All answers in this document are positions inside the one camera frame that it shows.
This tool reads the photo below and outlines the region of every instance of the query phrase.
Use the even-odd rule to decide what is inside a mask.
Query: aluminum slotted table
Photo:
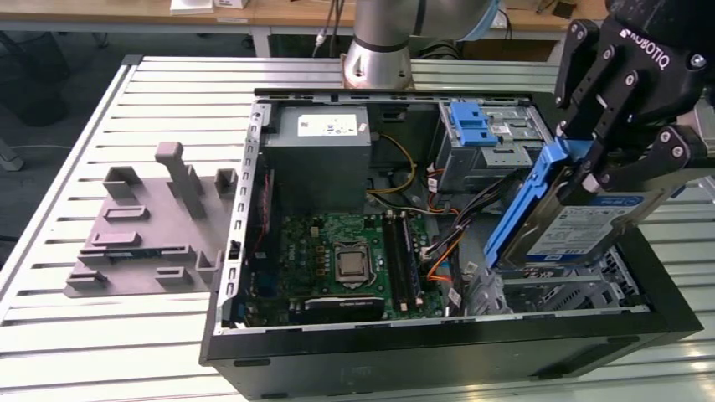
[[[543,64],[413,63],[420,90],[547,91]],[[165,177],[155,145],[179,141],[199,175],[237,168],[256,87],[340,87],[337,60],[145,57],[123,65],[0,271],[0,394],[6,400],[237,400],[197,364],[208,293],[69,299],[65,278],[92,228],[111,166]],[[641,226],[704,331],[560,382],[340,397],[595,401],[715,398],[715,204],[691,183]]]

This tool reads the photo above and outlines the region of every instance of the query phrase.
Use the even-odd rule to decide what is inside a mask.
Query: ram slot
[[[401,216],[399,218],[400,220],[400,226],[401,226],[401,242],[404,244],[403,250],[404,250],[404,256],[403,261],[404,264],[401,266],[404,277],[408,281],[408,296],[409,296],[409,306],[411,307],[420,307],[423,305],[423,299],[421,294],[423,290],[420,287],[420,273],[419,273],[419,265],[416,263],[416,255],[415,255],[415,245],[412,244],[412,232],[409,230],[409,217],[408,215],[401,212]]]
[[[403,274],[403,230],[396,221],[397,217],[388,211],[381,217],[381,236],[384,240],[385,257],[388,259],[389,288],[392,289],[392,305],[399,312],[405,312],[409,306],[408,281]]]

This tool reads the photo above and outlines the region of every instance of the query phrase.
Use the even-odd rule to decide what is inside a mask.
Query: green circuit board
[[[421,215],[409,218],[412,242],[427,245],[428,236]],[[337,281],[336,253],[343,245],[368,248],[371,275],[353,288]],[[407,312],[393,308],[389,267],[379,214],[321,214],[284,218],[280,228],[277,295],[263,299],[259,310],[265,325],[285,325],[285,300],[328,296],[375,296],[385,299],[383,319],[440,317],[443,298],[436,286],[423,286],[423,305]]]

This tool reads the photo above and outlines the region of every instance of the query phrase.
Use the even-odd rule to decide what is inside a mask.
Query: blue plastic bracket
[[[464,147],[495,146],[499,139],[489,131],[489,117],[476,102],[451,102],[451,119],[459,131],[459,142]]]

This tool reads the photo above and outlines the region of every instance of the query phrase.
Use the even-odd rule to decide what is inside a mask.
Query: power supply label
[[[587,254],[613,229],[613,219],[637,208],[640,196],[600,196],[589,205],[568,206],[528,250],[531,261],[568,261]]]
[[[300,115],[299,117],[299,137],[343,137],[356,135],[356,115]]]

